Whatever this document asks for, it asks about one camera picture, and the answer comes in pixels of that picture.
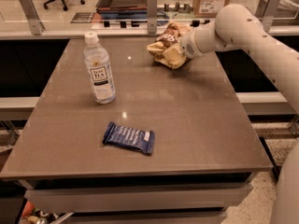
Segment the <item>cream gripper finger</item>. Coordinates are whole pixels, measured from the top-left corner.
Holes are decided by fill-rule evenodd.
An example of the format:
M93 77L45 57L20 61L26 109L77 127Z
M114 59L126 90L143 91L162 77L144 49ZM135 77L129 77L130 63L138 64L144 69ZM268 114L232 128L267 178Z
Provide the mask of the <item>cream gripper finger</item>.
M172 45L163 52L163 64L171 69L180 68L187 60L179 43Z

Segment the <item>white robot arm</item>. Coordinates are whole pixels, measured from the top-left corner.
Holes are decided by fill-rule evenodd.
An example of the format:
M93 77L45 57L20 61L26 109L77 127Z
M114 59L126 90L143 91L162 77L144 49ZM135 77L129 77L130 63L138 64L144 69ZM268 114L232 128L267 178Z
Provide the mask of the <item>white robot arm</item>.
M230 4L214 21L185 32L170 57L186 60L233 49L246 52L299 113L299 52L269 35L246 7ZM270 224L299 224L299 146L282 165Z

